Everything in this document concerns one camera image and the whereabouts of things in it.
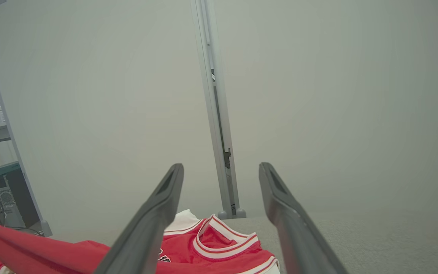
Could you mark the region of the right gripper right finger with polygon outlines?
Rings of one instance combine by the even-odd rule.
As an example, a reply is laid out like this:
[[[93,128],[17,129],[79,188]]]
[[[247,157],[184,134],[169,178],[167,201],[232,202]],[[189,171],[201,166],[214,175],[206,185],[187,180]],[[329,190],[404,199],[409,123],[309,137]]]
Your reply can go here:
[[[347,274],[348,271],[273,165],[259,165],[265,213],[278,231],[289,274]]]

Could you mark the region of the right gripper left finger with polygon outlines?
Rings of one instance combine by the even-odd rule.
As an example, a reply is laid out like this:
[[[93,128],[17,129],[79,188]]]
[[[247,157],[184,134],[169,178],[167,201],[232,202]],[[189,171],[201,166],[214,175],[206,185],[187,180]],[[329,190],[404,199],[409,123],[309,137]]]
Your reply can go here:
[[[173,164],[98,265],[95,274],[154,274],[165,228],[175,218],[184,166]]]

